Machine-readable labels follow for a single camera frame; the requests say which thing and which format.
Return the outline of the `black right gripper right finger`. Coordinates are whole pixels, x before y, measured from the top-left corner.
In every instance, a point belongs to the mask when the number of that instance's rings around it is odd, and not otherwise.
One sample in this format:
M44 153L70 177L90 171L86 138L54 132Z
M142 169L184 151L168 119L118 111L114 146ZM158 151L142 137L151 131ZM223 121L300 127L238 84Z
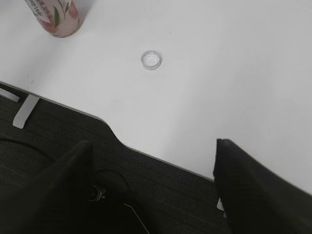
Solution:
M229 139L216 141L214 182L233 234L310 234L312 196Z

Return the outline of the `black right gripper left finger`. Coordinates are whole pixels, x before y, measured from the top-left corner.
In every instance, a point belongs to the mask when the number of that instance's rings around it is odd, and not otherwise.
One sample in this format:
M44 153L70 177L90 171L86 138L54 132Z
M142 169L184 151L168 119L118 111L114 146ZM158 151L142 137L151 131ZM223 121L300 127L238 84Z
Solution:
M0 197L2 234L85 234L93 146L81 141L24 188Z

